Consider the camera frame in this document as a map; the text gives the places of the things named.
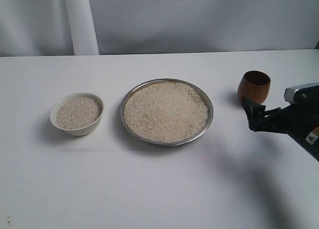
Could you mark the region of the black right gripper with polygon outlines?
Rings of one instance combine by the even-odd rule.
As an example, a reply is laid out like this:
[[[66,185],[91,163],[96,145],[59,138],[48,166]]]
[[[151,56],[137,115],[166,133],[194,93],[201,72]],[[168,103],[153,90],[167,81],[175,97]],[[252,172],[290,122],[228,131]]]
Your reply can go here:
[[[319,159],[319,104],[295,104],[265,112],[266,106],[242,97],[249,129],[289,135],[316,160]]]

